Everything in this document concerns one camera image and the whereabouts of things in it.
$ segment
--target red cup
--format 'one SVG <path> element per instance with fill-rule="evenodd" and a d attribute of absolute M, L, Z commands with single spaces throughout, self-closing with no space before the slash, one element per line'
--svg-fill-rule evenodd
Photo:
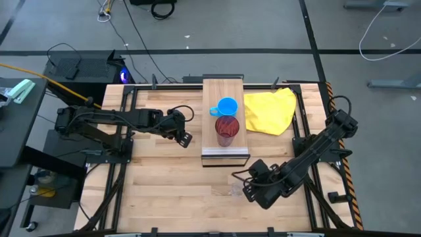
<path fill-rule="evenodd" d="M 218 144 L 222 147 L 228 147 L 237 135 L 239 130 L 238 120 L 233 116 L 221 116 L 216 120 L 215 130 L 218 134 Z"/>

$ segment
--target black desk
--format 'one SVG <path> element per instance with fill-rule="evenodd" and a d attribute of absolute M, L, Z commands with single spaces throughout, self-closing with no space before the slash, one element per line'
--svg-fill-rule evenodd
<path fill-rule="evenodd" d="M 35 205 L 70 208 L 73 201 L 80 199 L 86 175 L 84 155 L 62 155 L 74 151 L 72 148 L 78 147 L 78 143 L 67 144 L 54 130 L 48 133 L 44 152 L 26 146 L 47 85 L 41 78 L 31 80 L 36 86 L 26 99 L 21 104 L 11 102 L 6 106 L 0 120 L 0 209 L 11 213 L 6 227 L 0 230 L 1 237 L 9 235 L 32 166 L 58 174 L 50 184 L 57 192 L 52 198 L 30 196 L 21 227 L 28 226 Z M 0 79 L 0 87 L 12 88 L 20 81 L 22 79 Z"/>
<path fill-rule="evenodd" d="M 12 88 L 23 79 L 2 79 L 0 87 Z M 19 105 L 11 102 L 0 120 L 0 209 L 11 209 L 11 217 L 0 236 L 8 236 L 32 166 L 17 165 L 41 105 L 47 82 L 33 78 L 36 85 Z"/>

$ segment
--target blue plastic cup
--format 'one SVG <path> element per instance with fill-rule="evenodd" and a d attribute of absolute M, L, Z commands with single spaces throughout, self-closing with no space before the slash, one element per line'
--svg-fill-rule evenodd
<path fill-rule="evenodd" d="M 224 115 L 235 116 L 238 110 L 237 101 L 231 97 L 224 97 L 218 102 L 217 107 L 209 109 L 209 113 L 212 116 L 221 117 Z"/>

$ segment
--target black floor stripe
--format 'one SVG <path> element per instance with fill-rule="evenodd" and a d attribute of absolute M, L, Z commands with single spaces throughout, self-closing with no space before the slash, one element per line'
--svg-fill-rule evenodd
<path fill-rule="evenodd" d="M 7 22 L 5 28 L 3 29 L 3 31 L 0 34 L 0 46 L 3 43 L 3 41 L 5 40 L 7 34 L 9 33 L 9 30 L 12 28 L 12 25 L 14 23 L 14 21 L 16 20 L 16 17 L 19 14 L 19 11 L 22 9 L 23 5 L 25 3 L 25 0 L 20 0 L 18 5 L 16 6 L 16 8 L 14 9 L 12 16 L 10 17 L 9 21 Z"/>
<path fill-rule="evenodd" d="M 80 53 L 102 54 L 111 52 L 108 50 L 78 50 Z M 399 51 L 400 49 L 365 49 L 362 52 L 365 55 L 388 55 Z M 73 51 L 52 51 L 51 55 L 72 53 Z M 313 55 L 312 49 L 150 49 L 151 55 L 208 55 L 208 54 L 294 54 L 294 55 Z M 318 49 L 320 55 L 359 55 L 358 49 Z M 45 56 L 47 52 L 42 50 L 18 51 L 5 50 L 0 51 L 0 56 Z M 116 50 L 121 55 L 147 55 L 146 50 L 131 49 Z M 409 49 L 401 53 L 402 55 L 418 55 L 421 49 Z"/>
<path fill-rule="evenodd" d="M 101 54 L 109 50 L 78 50 L 80 53 Z M 50 55 L 72 51 L 51 51 Z M 206 54 L 311 54 L 310 49 L 148 49 L 151 55 L 206 55 Z M 144 49 L 116 50 L 121 55 L 147 55 Z M 41 56 L 46 51 L 0 51 L 0 56 Z"/>
<path fill-rule="evenodd" d="M 402 49 L 363 49 L 362 53 L 364 55 L 389 55 L 400 50 Z M 319 49 L 318 53 L 322 55 L 359 55 L 360 51 L 358 49 Z M 421 49 L 407 49 L 400 54 L 421 54 Z"/>
<path fill-rule="evenodd" d="M 305 0 L 299 0 L 299 2 L 300 2 L 300 7 L 301 7 L 301 13 L 303 14 L 303 18 L 304 18 L 305 28 L 307 30 L 307 36 L 309 37 L 309 41 L 310 41 L 310 46 L 311 46 L 311 51 L 312 51 L 313 58 L 314 58 L 314 63 L 316 64 L 318 79 L 321 82 L 325 82 L 326 77 L 324 75 L 324 70 L 323 70 L 323 66 L 322 66 L 322 61 L 320 60 L 320 55 L 318 54 L 317 43 L 316 43 L 316 40 L 314 38 L 313 29 L 311 27 L 309 12 L 307 11 L 307 6 L 305 5 Z"/>

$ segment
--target blue light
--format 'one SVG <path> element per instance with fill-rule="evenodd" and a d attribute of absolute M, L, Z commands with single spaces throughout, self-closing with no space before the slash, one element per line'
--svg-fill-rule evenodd
<path fill-rule="evenodd" d="M 127 70 L 126 67 L 122 68 L 120 71 L 120 81 L 123 84 L 129 83 L 129 71 Z"/>

